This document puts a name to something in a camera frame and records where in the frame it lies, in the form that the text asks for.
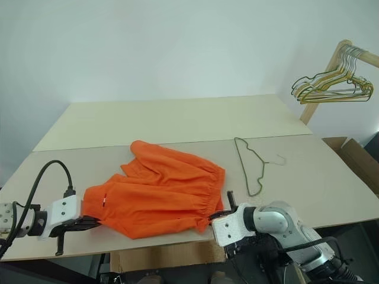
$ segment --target cardboard box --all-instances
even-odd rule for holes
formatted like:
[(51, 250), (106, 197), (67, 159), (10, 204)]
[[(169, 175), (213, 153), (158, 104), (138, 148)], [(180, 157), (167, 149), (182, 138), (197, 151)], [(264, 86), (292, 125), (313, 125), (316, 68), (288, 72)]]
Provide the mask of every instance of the cardboard box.
[(111, 272), (160, 269), (194, 264), (225, 262), (224, 248), (214, 240), (135, 248), (111, 252)]
[(379, 195), (379, 163), (354, 139), (346, 144), (346, 137), (323, 138), (346, 165), (377, 195)]

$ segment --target black cable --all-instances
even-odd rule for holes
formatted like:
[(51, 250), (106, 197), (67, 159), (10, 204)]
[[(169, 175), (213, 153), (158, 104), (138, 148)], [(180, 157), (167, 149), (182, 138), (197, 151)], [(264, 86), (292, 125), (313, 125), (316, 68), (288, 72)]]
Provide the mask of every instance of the black cable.
[(308, 284), (326, 284), (326, 283), (376, 284), (374, 282), (359, 281), (359, 280), (345, 280), (345, 279), (320, 279), (320, 280), (311, 281)]
[(100, 278), (101, 278), (100, 268), (101, 268), (101, 266), (103, 265), (104, 260), (105, 260), (105, 253), (102, 253), (101, 256), (100, 256), (99, 265), (98, 265), (98, 267), (97, 267), (97, 271), (96, 271), (96, 281), (97, 281), (98, 283), (101, 283), (101, 281), (100, 281)]
[(334, 238), (334, 237), (320, 238), (320, 239), (318, 239), (316, 241), (310, 241), (309, 243), (299, 244), (299, 245), (293, 246), (293, 247), (282, 248), (281, 250), (279, 250), (279, 252), (280, 253), (288, 253), (289, 251), (302, 250), (302, 249), (306, 249), (308, 247), (316, 246), (318, 244), (328, 243), (330, 241), (332, 241), (332, 242), (334, 242), (336, 244), (337, 251), (338, 251), (338, 257), (341, 260), (341, 262), (342, 263), (346, 263), (345, 259), (343, 258), (343, 255), (342, 255), (341, 248), (339, 247), (338, 240), (336, 238)]
[(18, 203), (17, 201), (16, 201), (16, 204), (18, 205), (18, 206), (20, 206), (20, 207), (23, 207), (23, 208), (25, 208), (25, 206), (24, 205), (21, 205), (20, 203)]
[(60, 160), (51, 160), (51, 161), (47, 162), (42, 167), (42, 169), (40, 170), (40, 172), (38, 173), (38, 175), (36, 177), (36, 180), (34, 181), (34, 184), (33, 184), (32, 188), (30, 190), (27, 202), (25, 203), (25, 207), (24, 207), (23, 213), (20, 216), (20, 220), (18, 221), (16, 228), (14, 228), (14, 227), (15, 227), (15, 224), (17, 222), (17, 218), (16, 218), (17, 208), (15, 207), (17, 205), (17, 202), (13, 202), (14, 209), (13, 209), (12, 230), (11, 230), (11, 233), (9, 234), (9, 236), (7, 238), (6, 244), (2, 245), (1, 248), (0, 248), (0, 259), (2, 259), (3, 255), (5, 254), (5, 252), (7, 251), (7, 249), (12, 245), (12, 242), (14, 241), (14, 239), (16, 238), (19, 230), (21, 229), (21, 227), (22, 227), (22, 225), (23, 225), (23, 223), (25, 221), (26, 215), (28, 214), (28, 210), (30, 209), (31, 201), (33, 200), (34, 194), (36, 193), (38, 184), (40, 183), (43, 174), (45, 173), (46, 169), (51, 164), (54, 164), (54, 163), (60, 164), (63, 167), (63, 170), (65, 170), (65, 172), (66, 172), (67, 180), (68, 180), (68, 183), (69, 183), (69, 186), (68, 186), (68, 189), (67, 189), (66, 193), (74, 191), (73, 187), (72, 187), (71, 175), (70, 175), (69, 170), (67, 169), (66, 165), (63, 164)]
[(235, 268), (235, 271), (237, 272), (238, 276), (242, 279), (242, 281), (245, 283), (245, 284), (249, 284), (249, 282), (246, 280), (246, 278), (244, 277), (244, 275), (242, 274), (241, 270), (239, 270), (236, 262), (234, 259), (231, 259), (230, 260), (232, 262), (232, 265), (233, 267)]

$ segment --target white tabletop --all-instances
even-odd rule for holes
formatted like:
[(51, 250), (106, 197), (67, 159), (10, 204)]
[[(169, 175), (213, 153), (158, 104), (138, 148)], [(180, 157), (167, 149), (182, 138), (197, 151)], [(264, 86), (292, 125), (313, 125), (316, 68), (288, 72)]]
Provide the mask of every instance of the white tabletop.
[[(346, 224), (379, 218), (379, 199), (325, 143), (313, 135), (253, 138), (248, 140), (265, 160), (285, 166), (266, 166), (264, 188), (255, 198), (248, 197), (242, 169), (233, 140), (165, 144), (176, 150), (193, 153), (209, 159), (226, 169), (223, 201), (227, 206), (226, 191), (233, 190), (237, 203), (263, 205), (274, 200), (291, 204), (303, 221), (312, 227)], [(252, 189), (261, 172), (255, 156), (242, 149), (242, 156)], [(112, 174), (121, 173), (119, 165), (131, 161), (133, 155), (127, 146), (97, 147), (91, 149), (38, 151), (31, 153), (1, 190), (4, 201), (26, 201), (38, 171), (51, 159), (59, 159), (69, 168), (77, 194), (104, 183)], [(62, 197), (66, 176), (58, 165), (43, 176), (34, 202), (46, 206)], [(131, 240), (105, 226), (89, 231), (66, 233), (64, 256), (102, 253), (105, 251), (208, 240), (211, 230), (204, 234), (187, 230), (179, 234)], [(16, 239), (4, 260), (53, 257), (56, 239), (37, 241), (35, 237)]]
[(34, 151), (311, 134), (275, 95), (71, 104)]

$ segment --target hanger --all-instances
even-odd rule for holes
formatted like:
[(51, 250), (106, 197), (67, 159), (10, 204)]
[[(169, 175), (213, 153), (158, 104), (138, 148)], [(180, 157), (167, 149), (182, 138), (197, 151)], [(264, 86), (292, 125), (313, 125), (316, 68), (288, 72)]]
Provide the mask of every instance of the hanger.
[[(337, 102), (337, 101), (367, 101), (370, 99), (374, 87), (371, 82), (354, 76), (357, 58), (364, 50), (344, 45), (338, 54), (338, 66), (330, 72), (322, 72), (312, 78), (307, 76), (300, 78), (292, 85), (291, 94), (301, 104), (309, 102)], [(336, 84), (347, 82), (354, 88), (328, 91)]]

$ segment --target orange cloth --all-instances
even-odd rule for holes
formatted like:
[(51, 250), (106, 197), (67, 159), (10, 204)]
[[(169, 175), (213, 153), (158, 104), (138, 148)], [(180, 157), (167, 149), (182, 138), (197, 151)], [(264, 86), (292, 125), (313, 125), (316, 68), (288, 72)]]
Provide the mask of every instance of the orange cloth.
[(127, 176), (115, 174), (88, 188), (82, 215), (130, 238), (143, 238), (189, 228), (203, 232), (209, 215), (223, 209), (225, 171), (218, 165), (143, 141), (130, 149), (136, 158), (121, 166)]

